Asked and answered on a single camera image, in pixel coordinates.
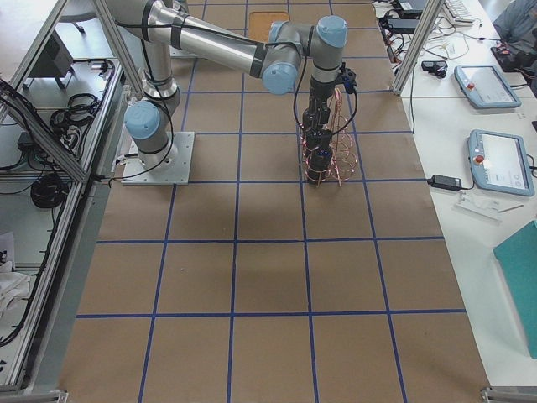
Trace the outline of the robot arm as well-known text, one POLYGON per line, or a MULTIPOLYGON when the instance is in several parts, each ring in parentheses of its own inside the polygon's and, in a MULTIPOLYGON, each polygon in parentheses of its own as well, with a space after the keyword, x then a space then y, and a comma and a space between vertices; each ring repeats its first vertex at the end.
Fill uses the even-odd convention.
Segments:
POLYGON ((329 98, 338 85, 353 92, 355 74, 345 67, 347 22, 336 15, 314 25, 290 21, 272 24, 268 42, 258 42, 194 18, 163 1, 109 1, 117 26, 140 38, 147 62, 145 78, 151 97, 173 89, 169 48, 174 47, 259 78, 272 94, 300 86, 299 70, 311 60, 310 97, 302 115, 303 155, 310 180, 322 179, 331 167, 329 98))

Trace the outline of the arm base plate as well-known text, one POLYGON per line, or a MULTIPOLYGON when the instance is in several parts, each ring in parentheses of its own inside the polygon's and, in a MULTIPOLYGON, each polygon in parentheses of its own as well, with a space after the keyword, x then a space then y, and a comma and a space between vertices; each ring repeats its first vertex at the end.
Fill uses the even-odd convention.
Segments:
POLYGON ((121 182, 126 186, 187 185, 196 135, 174 132, 173 144, 157 154, 139 153, 133 140, 129 148, 134 157, 126 160, 121 182))

